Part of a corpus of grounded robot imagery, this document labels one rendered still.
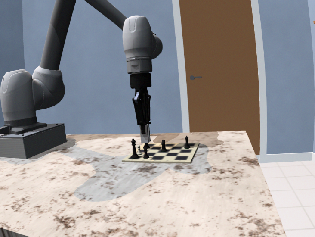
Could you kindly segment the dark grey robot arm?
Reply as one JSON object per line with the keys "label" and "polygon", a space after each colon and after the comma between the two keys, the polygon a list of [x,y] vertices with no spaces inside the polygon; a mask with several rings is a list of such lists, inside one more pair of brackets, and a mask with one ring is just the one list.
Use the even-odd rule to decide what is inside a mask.
{"label": "dark grey robot arm", "polygon": [[[144,16],[127,18],[107,0],[85,0],[123,31],[127,73],[152,72],[152,59],[162,52],[159,37]],[[44,44],[40,66],[33,75],[24,69],[7,72],[0,87],[4,126],[0,134],[23,134],[47,127],[37,122],[36,110],[58,104],[65,86],[59,69],[76,0],[56,0]]]}

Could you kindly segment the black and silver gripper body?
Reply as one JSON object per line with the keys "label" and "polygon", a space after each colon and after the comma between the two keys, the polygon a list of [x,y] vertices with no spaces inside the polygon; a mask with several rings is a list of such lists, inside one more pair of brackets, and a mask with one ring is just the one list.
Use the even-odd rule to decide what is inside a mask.
{"label": "black and silver gripper body", "polygon": [[144,103],[143,94],[148,93],[147,88],[151,87],[151,73],[130,74],[130,87],[139,92],[141,102]]}

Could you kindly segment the black and cream chessboard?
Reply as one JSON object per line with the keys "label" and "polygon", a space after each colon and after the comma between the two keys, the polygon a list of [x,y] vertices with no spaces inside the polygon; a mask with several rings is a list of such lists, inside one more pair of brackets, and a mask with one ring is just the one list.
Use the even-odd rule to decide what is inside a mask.
{"label": "black and cream chessboard", "polygon": [[193,157],[197,151],[199,143],[188,143],[189,149],[185,149],[185,143],[165,143],[167,149],[166,152],[161,152],[161,143],[148,143],[150,148],[147,149],[147,155],[149,158],[144,159],[145,154],[144,147],[145,144],[140,146],[142,155],[138,155],[139,158],[132,159],[133,153],[128,155],[122,160],[122,162],[136,162],[136,163],[183,163],[190,164]]}

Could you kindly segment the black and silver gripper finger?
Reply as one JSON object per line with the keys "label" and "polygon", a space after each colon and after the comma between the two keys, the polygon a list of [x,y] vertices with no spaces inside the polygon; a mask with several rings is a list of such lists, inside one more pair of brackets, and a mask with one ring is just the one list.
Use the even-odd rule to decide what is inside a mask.
{"label": "black and silver gripper finger", "polygon": [[149,122],[150,121],[150,99],[151,99],[151,95],[146,93],[145,110],[146,110],[146,121],[147,121],[147,125],[148,125],[148,140],[149,140],[149,142],[151,141],[151,139],[150,139],[150,129],[149,129],[149,124],[151,124],[151,122]]}
{"label": "black and silver gripper finger", "polygon": [[140,136],[141,136],[141,143],[149,143],[148,140],[148,125],[146,121],[146,93],[143,94],[144,103],[141,102],[141,99],[139,97],[139,92],[136,93],[135,98],[132,98],[135,113],[136,113],[136,119],[137,119],[137,125],[140,126]]}

